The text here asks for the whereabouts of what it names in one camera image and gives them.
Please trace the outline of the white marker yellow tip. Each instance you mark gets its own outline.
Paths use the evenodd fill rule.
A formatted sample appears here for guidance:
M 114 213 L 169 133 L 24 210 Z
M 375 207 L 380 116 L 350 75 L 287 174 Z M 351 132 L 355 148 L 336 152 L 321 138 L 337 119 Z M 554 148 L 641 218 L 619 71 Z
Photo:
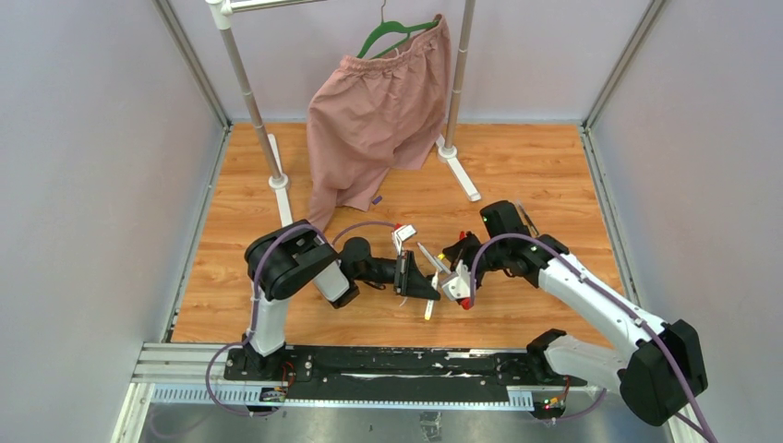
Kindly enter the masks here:
M 439 274 L 434 274 L 430 279 L 430 286 L 431 290 L 433 291 L 434 295 L 430 297 L 427 301 L 425 312 L 424 312 L 424 320 L 430 321 L 432 318 L 432 314 L 434 311 L 434 305 L 435 302 L 439 300 L 438 295 L 439 293 Z

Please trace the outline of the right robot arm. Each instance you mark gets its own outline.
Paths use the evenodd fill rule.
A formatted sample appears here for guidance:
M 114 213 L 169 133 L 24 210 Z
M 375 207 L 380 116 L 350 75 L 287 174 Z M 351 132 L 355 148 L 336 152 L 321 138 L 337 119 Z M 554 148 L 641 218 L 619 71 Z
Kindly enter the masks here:
M 661 426 L 708 388 L 696 329 L 680 319 L 649 313 L 594 275 L 569 248 L 549 234 L 533 235 L 525 216 L 508 200 L 479 212 L 489 239 L 472 232 L 443 248 L 450 264 L 445 293 L 464 308 L 476 302 L 485 275 L 501 271 L 522 278 L 578 313 L 610 342 L 580 341 L 551 329 L 527 346 L 529 377 L 550 385 L 577 377 L 620 395 L 643 422 Z

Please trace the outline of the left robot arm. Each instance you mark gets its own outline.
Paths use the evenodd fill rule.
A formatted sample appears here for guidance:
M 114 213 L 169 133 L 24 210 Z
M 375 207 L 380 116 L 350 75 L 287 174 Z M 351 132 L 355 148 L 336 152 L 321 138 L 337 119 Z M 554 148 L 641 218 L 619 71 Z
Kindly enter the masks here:
M 359 283 L 393 291 L 407 298 L 439 301 L 440 294 L 419 270 L 404 242 L 416 234 L 410 225 L 381 221 L 391 228 L 395 258 L 374 257 L 364 237 L 352 237 L 338 251 L 307 220 L 295 221 L 251 243 L 244 254 L 251 280 L 251 318 L 241 346 L 247 369 L 261 381 L 277 378 L 283 369 L 281 349 L 290 299 L 312 283 L 335 309 L 360 295 Z

